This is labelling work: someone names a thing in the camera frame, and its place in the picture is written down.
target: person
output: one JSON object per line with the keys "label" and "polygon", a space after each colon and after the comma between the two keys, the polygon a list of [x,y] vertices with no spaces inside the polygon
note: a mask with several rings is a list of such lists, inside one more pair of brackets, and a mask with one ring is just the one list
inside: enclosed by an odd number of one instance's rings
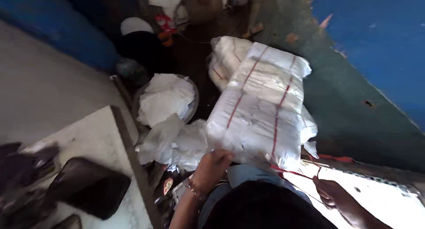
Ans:
{"label": "person", "polygon": [[[221,149],[203,156],[186,184],[170,229],[336,228],[288,181],[250,165],[230,167],[233,158]],[[226,171],[228,183],[219,183]],[[323,204],[338,210],[354,228],[390,229],[338,183],[317,177],[313,182]]]}

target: hole in wall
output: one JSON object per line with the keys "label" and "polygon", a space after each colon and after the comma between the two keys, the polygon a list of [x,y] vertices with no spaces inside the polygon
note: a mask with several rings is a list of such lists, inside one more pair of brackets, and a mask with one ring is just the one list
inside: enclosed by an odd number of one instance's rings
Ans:
{"label": "hole in wall", "polygon": [[373,109],[376,107],[376,104],[372,103],[369,100],[364,100],[363,101],[363,104],[366,105],[366,106],[368,106],[369,108],[373,108]]}

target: hand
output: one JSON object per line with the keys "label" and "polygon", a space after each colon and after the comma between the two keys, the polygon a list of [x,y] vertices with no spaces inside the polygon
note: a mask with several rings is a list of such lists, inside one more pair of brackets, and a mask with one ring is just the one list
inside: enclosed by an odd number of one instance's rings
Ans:
{"label": "hand", "polygon": [[192,183],[202,194],[208,194],[232,163],[235,155],[218,149],[204,155],[192,177]]}
{"label": "hand", "polygon": [[320,180],[313,177],[316,190],[323,204],[328,209],[337,209],[344,219],[355,228],[365,228],[365,215],[369,212],[364,209],[340,184],[335,181]]}

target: white bundle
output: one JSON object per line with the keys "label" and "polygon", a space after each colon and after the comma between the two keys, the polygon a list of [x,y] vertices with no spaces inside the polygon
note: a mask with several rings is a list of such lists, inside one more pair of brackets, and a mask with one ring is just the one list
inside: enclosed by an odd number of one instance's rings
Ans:
{"label": "white bundle", "polygon": [[317,126],[304,99],[309,63],[254,43],[231,76],[207,121],[208,144],[236,154],[239,163],[296,169],[301,145],[317,157]]}
{"label": "white bundle", "polygon": [[301,116],[227,87],[207,121],[208,145],[231,150],[238,163],[283,169],[300,159]]}
{"label": "white bundle", "polygon": [[228,86],[243,87],[247,94],[301,113],[303,77],[310,73],[304,58],[254,43]]}
{"label": "white bundle", "polygon": [[172,114],[183,119],[195,98],[193,86],[175,74],[155,74],[140,96],[137,121],[153,128]]}
{"label": "white bundle", "polygon": [[217,86],[220,92],[223,92],[223,90],[226,88],[227,83],[229,82],[230,76],[226,68],[223,66],[221,61],[217,59],[215,55],[213,55],[211,58],[208,74],[210,75],[211,80],[213,81],[215,86]]}
{"label": "white bundle", "polygon": [[252,42],[231,36],[222,36],[211,40],[213,55],[223,64],[224,68],[232,75],[245,59]]}

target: metal bowl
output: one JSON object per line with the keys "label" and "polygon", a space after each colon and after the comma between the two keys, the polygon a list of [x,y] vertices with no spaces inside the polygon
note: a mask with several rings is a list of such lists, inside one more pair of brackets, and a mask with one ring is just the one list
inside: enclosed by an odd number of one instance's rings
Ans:
{"label": "metal bowl", "polygon": [[[181,75],[181,74],[175,74],[177,77],[184,79],[186,76]],[[196,112],[196,109],[198,108],[199,105],[199,91],[198,91],[198,87],[196,87],[195,83],[193,81],[191,81],[189,78],[186,80],[188,81],[192,86],[193,89],[195,91],[195,98],[194,100],[189,104],[189,110],[186,112],[185,116],[183,117],[183,122],[184,123],[188,123],[193,115]],[[145,89],[149,86],[149,83],[147,83],[146,85],[144,85],[143,87],[141,87],[140,89],[138,89],[136,91],[136,93],[134,94],[133,97],[133,104],[131,106],[131,114],[134,117],[134,119],[137,119],[139,117],[139,108],[140,108],[140,96],[142,94],[145,93]],[[139,121],[135,120],[136,122],[136,126],[137,128],[143,132],[144,130],[146,130],[146,128],[150,128],[147,125],[141,124]]]}

